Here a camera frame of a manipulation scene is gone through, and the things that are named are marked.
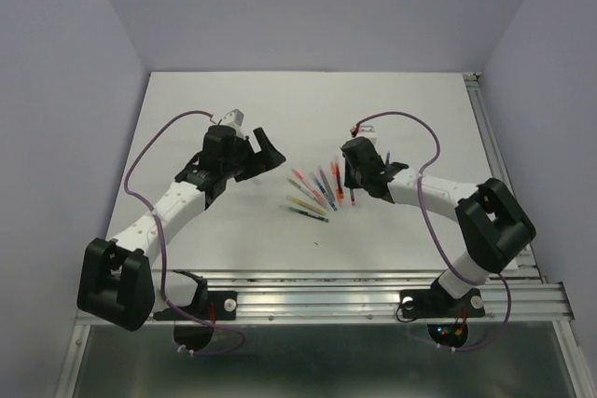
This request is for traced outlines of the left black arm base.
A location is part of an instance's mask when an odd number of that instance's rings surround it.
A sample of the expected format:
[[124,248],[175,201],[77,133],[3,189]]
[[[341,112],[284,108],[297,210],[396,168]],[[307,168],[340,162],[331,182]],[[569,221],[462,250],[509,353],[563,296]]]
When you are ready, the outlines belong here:
[[[228,354],[243,346],[243,330],[227,323],[236,321],[238,293],[232,290],[211,291],[208,281],[189,270],[175,269],[173,274],[191,280],[192,296],[183,305],[171,303],[170,297],[160,296],[162,309],[155,309],[152,318],[157,322],[174,323],[173,338],[179,352],[191,357],[208,357]],[[232,342],[223,348],[209,349],[215,336],[234,335]]]

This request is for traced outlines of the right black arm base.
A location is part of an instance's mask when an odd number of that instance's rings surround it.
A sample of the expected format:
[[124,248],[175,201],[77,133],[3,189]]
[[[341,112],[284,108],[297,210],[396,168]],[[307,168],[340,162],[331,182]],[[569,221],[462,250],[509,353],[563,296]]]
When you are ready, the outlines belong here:
[[468,339],[468,320],[485,316],[480,290],[471,289],[454,299],[435,289],[413,289],[400,292],[396,319],[400,323],[426,320],[430,339],[440,347],[461,349]]

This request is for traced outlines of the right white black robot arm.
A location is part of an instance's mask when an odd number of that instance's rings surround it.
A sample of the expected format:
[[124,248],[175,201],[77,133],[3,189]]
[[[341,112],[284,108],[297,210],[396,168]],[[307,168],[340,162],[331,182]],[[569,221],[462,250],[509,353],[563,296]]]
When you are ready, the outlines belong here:
[[465,251],[453,262],[439,251],[447,268],[429,292],[430,306],[440,314],[458,309],[472,288],[484,284],[490,275],[502,273],[536,236],[531,219],[498,179],[457,183],[424,175],[404,163],[386,164],[366,137],[355,137],[340,150],[347,187],[361,188],[388,203],[418,207],[435,244],[439,241],[430,213],[459,226]]

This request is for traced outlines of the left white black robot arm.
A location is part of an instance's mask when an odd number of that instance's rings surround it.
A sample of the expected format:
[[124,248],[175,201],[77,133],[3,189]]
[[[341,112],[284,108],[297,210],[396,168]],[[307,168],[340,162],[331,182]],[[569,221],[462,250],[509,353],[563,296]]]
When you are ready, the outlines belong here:
[[231,126],[211,126],[201,151],[156,204],[110,240],[94,239],[84,253],[77,307],[129,331],[167,309],[152,274],[165,245],[215,202],[228,180],[245,181],[285,163],[263,129],[254,135],[258,150]]

